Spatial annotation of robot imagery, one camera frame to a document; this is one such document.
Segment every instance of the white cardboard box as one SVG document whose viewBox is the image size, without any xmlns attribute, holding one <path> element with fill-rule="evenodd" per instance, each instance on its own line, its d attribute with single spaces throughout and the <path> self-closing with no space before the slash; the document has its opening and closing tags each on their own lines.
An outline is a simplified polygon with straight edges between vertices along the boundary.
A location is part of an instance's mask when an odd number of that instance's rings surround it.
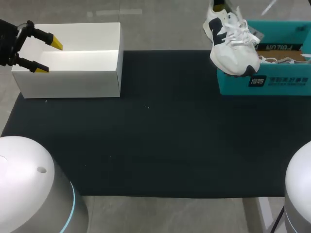
<svg viewBox="0 0 311 233">
<path fill-rule="evenodd" d="M 33 37 L 19 56 L 50 68 L 32 73 L 18 65 L 13 76 L 24 98 L 120 97 L 123 44 L 120 23 L 36 24 L 63 44 L 60 51 Z"/>
</svg>

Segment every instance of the shoe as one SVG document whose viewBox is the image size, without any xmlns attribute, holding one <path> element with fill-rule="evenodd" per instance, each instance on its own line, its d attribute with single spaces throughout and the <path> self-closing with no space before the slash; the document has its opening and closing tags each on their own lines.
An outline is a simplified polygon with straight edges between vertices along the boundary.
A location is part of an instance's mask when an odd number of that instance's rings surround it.
<svg viewBox="0 0 311 233">
<path fill-rule="evenodd" d="M 250 33 L 239 7 L 234 11 L 225 0 L 211 0 L 203 28 L 213 42 L 210 58 L 217 68 L 233 76 L 257 73 L 260 61 L 253 43 L 260 40 Z"/>
</svg>

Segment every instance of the white cylinder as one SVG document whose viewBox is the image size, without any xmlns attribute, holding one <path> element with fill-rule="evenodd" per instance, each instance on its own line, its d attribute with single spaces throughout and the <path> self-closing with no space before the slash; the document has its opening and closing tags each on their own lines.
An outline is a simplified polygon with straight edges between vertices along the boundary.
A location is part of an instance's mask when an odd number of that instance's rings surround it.
<svg viewBox="0 0 311 233">
<path fill-rule="evenodd" d="M 292 157 L 285 178 L 288 233 L 311 233 L 311 142 Z"/>
<path fill-rule="evenodd" d="M 0 233 L 86 233 L 80 195 L 37 142 L 0 138 Z"/>
</svg>

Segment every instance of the dark table mat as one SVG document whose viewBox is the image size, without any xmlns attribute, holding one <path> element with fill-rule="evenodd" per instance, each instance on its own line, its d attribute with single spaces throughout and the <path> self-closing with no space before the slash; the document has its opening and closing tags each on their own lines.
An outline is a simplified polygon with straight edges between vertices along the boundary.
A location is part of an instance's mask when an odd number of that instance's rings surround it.
<svg viewBox="0 0 311 233">
<path fill-rule="evenodd" d="M 20 95 L 2 136 L 39 142 L 82 195 L 283 196 L 311 98 L 221 96 L 208 57 L 125 51 L 121 98 Z"/>
</svg>

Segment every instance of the gray tile floor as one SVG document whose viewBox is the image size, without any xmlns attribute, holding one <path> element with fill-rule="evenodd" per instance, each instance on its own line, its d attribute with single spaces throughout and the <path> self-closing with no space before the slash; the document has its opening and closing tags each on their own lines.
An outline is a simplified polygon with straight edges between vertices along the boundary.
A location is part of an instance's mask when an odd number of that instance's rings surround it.
<svg viewBox="0 0 311 233">
<path fill-rule="evenodd" d="M 311 20 L 307 0 L 232 0 L 246 19 Z M 0 0 L 0 18 L 13 24 L 121 22 L 126 50 L 208 50 L 202 30 L 208 0 Z M 19 93 L 9 67 L 0 67 L 0 132 Z M 246 233 L 241 199 L 85 197 L 89 233 Z M 277 216 L 284 199 L 269 198 Z"/>
</svg>

